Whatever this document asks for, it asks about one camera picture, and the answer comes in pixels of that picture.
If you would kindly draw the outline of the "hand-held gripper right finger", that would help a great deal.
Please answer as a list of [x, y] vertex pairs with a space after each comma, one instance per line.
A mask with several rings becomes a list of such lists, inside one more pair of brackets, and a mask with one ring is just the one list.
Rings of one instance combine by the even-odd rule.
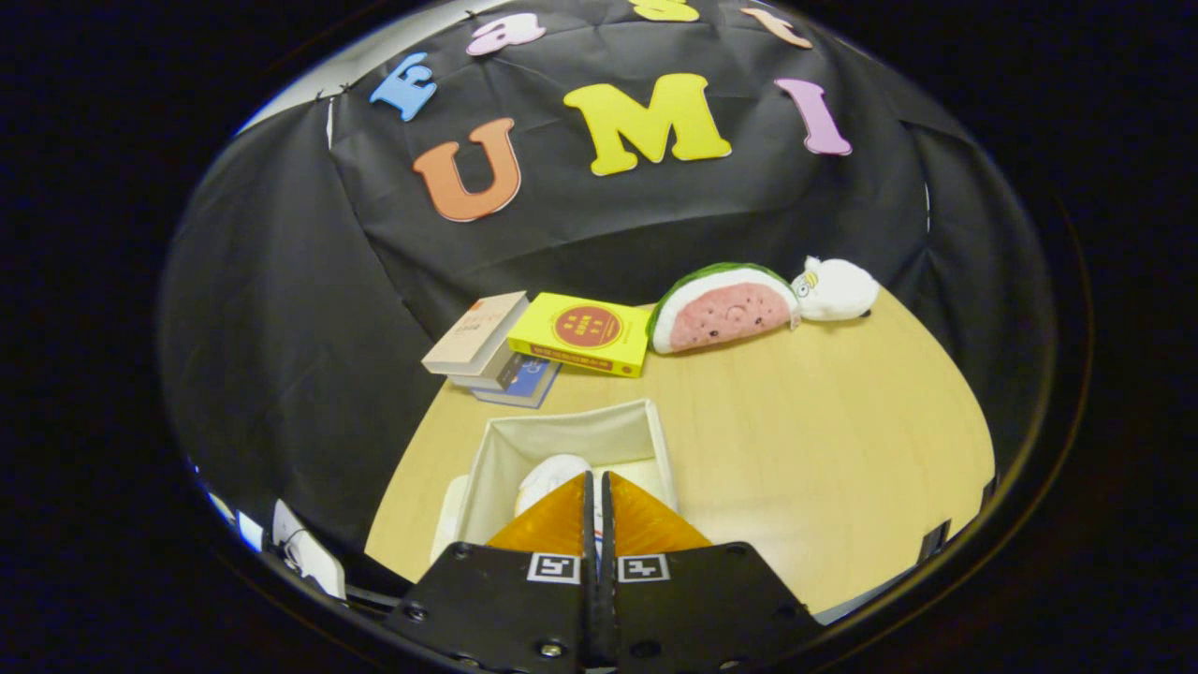
[[746, 673], [825, 627], [743, 541], [710, 542], [651, 491], [607, 470], [595, 656], [621, 673]]

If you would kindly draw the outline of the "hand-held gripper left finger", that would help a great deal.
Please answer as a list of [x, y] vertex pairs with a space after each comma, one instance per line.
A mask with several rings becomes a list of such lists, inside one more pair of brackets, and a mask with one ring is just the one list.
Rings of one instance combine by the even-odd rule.
[[595, 588], [591, 470], [553, 491], [565, 500], [569, 553], [456, 541], [403, 595], [385, 630], [465, 673], [582, 673]]

